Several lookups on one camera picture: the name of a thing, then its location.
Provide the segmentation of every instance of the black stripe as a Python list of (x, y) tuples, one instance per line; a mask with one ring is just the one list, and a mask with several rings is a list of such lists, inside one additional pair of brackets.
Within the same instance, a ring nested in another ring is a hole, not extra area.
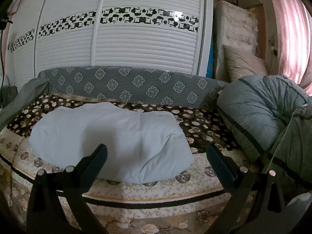
[(299, 117), (301, 120), (311, 120), (312, 116), (310, 117), (305, 117), (305, 116), (301, 116), (300, 114), (296, 113), (293, 115), (293, 117)]
[(270, 103), (260, 94), (260, 92), (255, 87), (253, 87), (249, 82), (247, 82), (243, 78), (239, 78), (238, 80), (241, 81), (242, 83), (244, 83), (245, 85), (247, 85), (250, 89), (252, 89), (258, 95), (258, 97), (260, 97), (262, 99), (262, 101), (266, 104), (267, 108), (269, 108), (269, 110), (271, 110), (271, 113), (273, 114), (273, 116), (275, 118), (278, 118), (284, 124), (284, 126), (288, 125), (286, 123), (286, 121), (284, 121), (281, 118), (280, 115), (277, 115), (275, 112), (272, 111), (273, 108), (271, 107)]
[(232, 117), (230, 117), (225, 111), (223, 111), (218, 105), (217, 108), (219, 110), (219, 112), (221, 112), (221, 114), (233, 125), (235, 126), (238, 131), (240, 131), (244, 136), (247, 137), (247, 139), (252, 143), (252, 145), (255, 147), (255, 149), (258, 151), (258, 153), (260, 155), (262, 155), (265, 151), (262, 148), (262, 146), (260, 145), (260, 143), (258, 143), (258, 141), (245, 129), (243, 128), (238, 122), (236, 122), (234, 119), (232, 119)]
[(13, 167), (12, 163), (10, 161), (8, 161), (7, 159), (4, 158), (4, 156), (2, 156), (0, 154), (0, 158), (11, 167), (12, 171), (14, 171), (18, 176), (22, 177), (23, 179), (26, 179), (27, 181), (29, 181), (30, 183), (34, 183), (34, 180), (30, 177), (28, 177), (27, 175), (25, 175), (24, 173), (20, 172), (19, 170), (17, 170), (15, 167)]
[(307, 100), (305, 99), (305, 97), (304, 96), (302, 96), (302, 94), (299, 92), (299, 91), (297, 91), (294, 87), (292, 87), (290, 84), (288, 84), (286, 81), (284, 81), (282, 78), (279, 78), (279, 77), (276, 77), (277, 79), (279, 79), (279, 80), (281, 80), (282, 82), (284, 82), (289, 88), (291, 88), (294, 92), (296, 92), (303, 100), (304, 100), (304, 102), (307, 104), (308, 102), (307, 102)]
[[(21, 173), (19, 170), (14, 168), (12, 166), (12, 163), (10, 161), (8, 161), (7, 159), (5, 159), (4, 156), (2, 156), (1, 154), (0, 154), (0, 158), (6, 164), (8, 164), (11, 167), (11, 169), (17, 175), (19, 175), (23, 179), (28, 180), (32, 184), (34, 183), (34, 180), (32, 178), (28, 177), (24, 173)], [(56, 191), (56, 192), (57, 192), (57, 196), (65, 197), (64, 192), (62, 192), (62, 191)], [(199, 196), (188, 198), (188, 199), (177, 200), (177, 201), (158, 202), (158, 203), (123, 203), (123, 202), (114, 202), (114, 201), (102, 201), (102, 200), (96, 200), (96, 199), (87, 198), (87, 197), (83, 197), (83, 200), (89, 204), (98, 205), (98, 206), (124, 208), (124, 209), (152, 209), (152, 208), (174, 207), (174, 206), (185, 205), (188, 203), (193, 203), (193, 202), (202, 201), (205, 199), (210, 199), (212, 197), (219, 196), (219, 195), (224, 194), (224, 193), (225, 193), (224, 190), (219, 190), (219, 191), (211, 192), (211, 193), (204, 194), (204, 195), (199, 195)]]
[[(270, 153), (268, 154), (268, 159), (272, 159), (273, 155)], [(293, 178), (294, 180), (297, 180), (298, 182), (300, 182), (305, 188), (308, 189), (312, 189), (312, 184), (305, 181), (303, 178), (301, 178), (299, 176), (298, 173), (294, 172), (292, 169), (290, 169), (287, 164), (282, 161), (281, 159), (274, 157), (272, 163), (276, 164), (277, 166), (281, 167), (282, 169), (284, 169), (287, 173), (287, 175), (291, 178)]]

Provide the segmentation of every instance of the beige floral bedspread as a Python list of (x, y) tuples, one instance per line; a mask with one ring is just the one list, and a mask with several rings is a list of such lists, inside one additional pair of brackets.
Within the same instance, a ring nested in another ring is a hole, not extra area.
[[(41, 96), (0, 132), (0, 186), (22, 226), (25, 227), (27, 204), (37, 171), (42, 168), (48, 173), (62, 171), (44, 162), (29, 147), (32, 126), (60, 105), (76, 108), (86, 102), (85, 99)], [(134, 111), (166, 110), (175, 114), (195, 160), (189, 169), (164, 181), (129, 184), (97, 178), (90, 191), (83, 195), (92, 212), (109, 233), (205, 233), (230, 198), (206, 159), (206, 145), (215, 142), (222, 153), (238, 165), (253, 168), (218, 114), (183, 107), (114, 104)], [(66, 199), (61, 192), (58, 195), (70, 224), (79, 228)], [(252, 202), (250, 196), (237, 226), (246, 219)]]

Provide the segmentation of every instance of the metal bolt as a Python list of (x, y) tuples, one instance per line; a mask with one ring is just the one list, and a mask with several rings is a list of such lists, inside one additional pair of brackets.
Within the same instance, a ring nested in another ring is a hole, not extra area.
[(45, 173), (45, 170), (44, 170), (44, 169), (40, 169), (40, 170), (38, 170), (38, 172), (37, 172), (37, 174), (38, 174), (39, 176), (42, 176), (44, 173)]
[(274, 177), (276, 175), (276, 172), (274, 170), (270, 170), (269, 174)]
[(241, 166), (241, 167), (239, 168), (239, 170), (240, 170), (242, 173), (246, 173), (246, 172), (248, 171), (248, 168), (245, 167), (245, 166)]
[(68, 172), (68, 173), (71, 173), (72, 171), (74, 171), (74, 167), (72, 166), (72, 165), (70, 165), (70, 166), (67, 166), (66, 168), (65, 168), (65, 171), (66, 172)]

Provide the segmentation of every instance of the folded white garment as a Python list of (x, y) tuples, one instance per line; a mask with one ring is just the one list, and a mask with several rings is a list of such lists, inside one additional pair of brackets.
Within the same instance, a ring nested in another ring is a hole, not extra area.
[(29, 144), (61, 168), (104, 144), (108, 158), (98, 177), (138, 184), (173, 178), (193, 161), (172, 113), (129, 111), (108, 102), (49, 112), (33, 127)]

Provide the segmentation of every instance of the sheer curtain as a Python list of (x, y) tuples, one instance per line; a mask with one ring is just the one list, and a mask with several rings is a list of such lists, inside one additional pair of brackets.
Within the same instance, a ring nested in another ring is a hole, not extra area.
[(311, 16), (301, 0), (272, 0), (277, 20), (279, 74), (312, 95)]

